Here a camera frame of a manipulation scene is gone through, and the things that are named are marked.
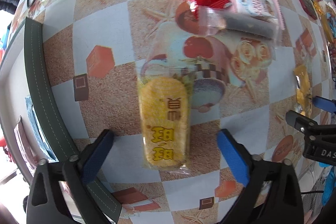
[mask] checkered pattern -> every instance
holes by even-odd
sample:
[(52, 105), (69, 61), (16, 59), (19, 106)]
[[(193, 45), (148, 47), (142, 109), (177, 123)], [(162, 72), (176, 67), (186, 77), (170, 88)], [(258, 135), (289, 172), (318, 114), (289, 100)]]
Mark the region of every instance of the checkered pattern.
[[(303, 145), (302, 136), (284, 121), (286, 111), (293, 109), (296, 101), (293, 69), (306, 64), (313, 96), (331, 98), (330, 60), (328, 55), (326, 61), (323, 59), (322, 51), (328, 49), (320, 21), (309, 18), (299, 0), (279, 0), (286, 30), (280, 45), (271, 49), (274, 55), (271, 64), (248, 85), (241, 87), (232, 81), (227, 84), (225, 94), (209, 111), (192, 109), (191, 174), (149, 170), (143, 167), (137, 67), (153, 59), (152, 55), (162, 53), (174, 60), (186, 59), (184, 41), (194, 33), (182, 30), (175, 22), (175, 11), (185, 0), (38, 0), (30, 9), (23, 1), (11, 31), (18, 25), (16, 20), (20, 23), (24, 16), (44, 23), (43, 47), (49, 80), (77, 147), (82, 150), (104, 128), (112, 128), (118, 136), (99, 173), (100, 180), (112, 192), (134, 187), (160, 206), (146, 212), (132, 209), (122, 212), (119, 223), (220, 221), (242, 186), (236, 184), (227, 196), (215, 196), (221, 182), (234, 181), (216, 145), (218, 130), (228, 128), (250, 153), (270, 160), (285, 135), (293, 135)], [(306, 29), (313, 41), (309, 46), (298, 44), (303, 42), (301, 34)], [(216, 39), (234, 55), (239, 41)], [(88, 76), (89, 99), (76, 102), (73, 77), (88, 73), (86, 58), (96, 45), (112, 49), (115, 66), (102, 79)], [(223, 66), (199, 65), (197, 78), (223, 80), (230, 73), (235, 77)], [(313, 108), (312, 118), (325, 122), (326, 115)], [(298, 176), (311, 165), (301, 157), (302, 149), (300, 153), (294, 164)], [(199, 210), (199, 200), (211, 197), (214, 205)]]

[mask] screw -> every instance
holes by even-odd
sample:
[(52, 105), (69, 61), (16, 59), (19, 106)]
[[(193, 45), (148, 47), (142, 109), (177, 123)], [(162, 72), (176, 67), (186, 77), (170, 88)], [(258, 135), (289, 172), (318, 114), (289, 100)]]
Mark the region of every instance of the screw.
[(69, 157), (69, 161), (71, 161), (71, 162), (76, 161), (78, 159), (79, 159), (78, 155), (72, 155), (72, 156)]
[(48, 163), (48, 161), (46, 160), (46, 159), (41, 159), (40, 161), (39, 161), (39, 165), (45, 165), (45, 164), (47, 164)]
[(288, 166), (292, 165), (292, 162), (289, 159), (284, 159), (283, 163)]
[(261, 161), (262, 157), (260, 155), (252, 155), (252, 159), (256, 161)]

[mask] table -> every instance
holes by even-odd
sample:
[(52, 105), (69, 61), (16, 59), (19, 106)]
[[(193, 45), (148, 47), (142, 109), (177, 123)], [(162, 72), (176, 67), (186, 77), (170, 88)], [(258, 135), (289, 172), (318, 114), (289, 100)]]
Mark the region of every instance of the table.
[[(249, 50), (264, 62), (250, 67), (253, 75), (244, 81), (238, 75), (244, 53), (250, 53), (244, 51), (249, 35), (199, 35), (185, 0), (37, 0), (30, 9), (21, 0), (11, 32), (25, 16), (43, 23), (50, 85), (78, 149), (105, 128), (117, 135), (98, 177), (124, 203), (118, 223), (221, 220), (242, 185), (217, 148), (220, 128), (228, 128), (251, 154), (265, 160), (290, 147), (286, 158), (305, 185), (309, 170), (320, 172), (315, 162), (302, 157), (303, 135), (284, 116), (296, 105), (293, 69), (300, 64), (307, 67), (312, 95), (332, 97), (327, 43), (320, 20), (310, 18), (299, 0), (278, 1), (286, 26), (280, 44), (250, 43), (255, 49)], [(298, 40), (305, 29), (312, 37), (309, 49)], [(143, 167), (137, 75), (144, 64), (162, 58), (195, 64), (207, 59), (224, 75), (200, 76), (194, 82), (189, 175)], [(235, 70), (227, 65), (233, 61), (238, 62)], [(315, 107), (311, 118), (330, 122), (330, 114)], [(266, 192), (267, 187), (257, 204)]]

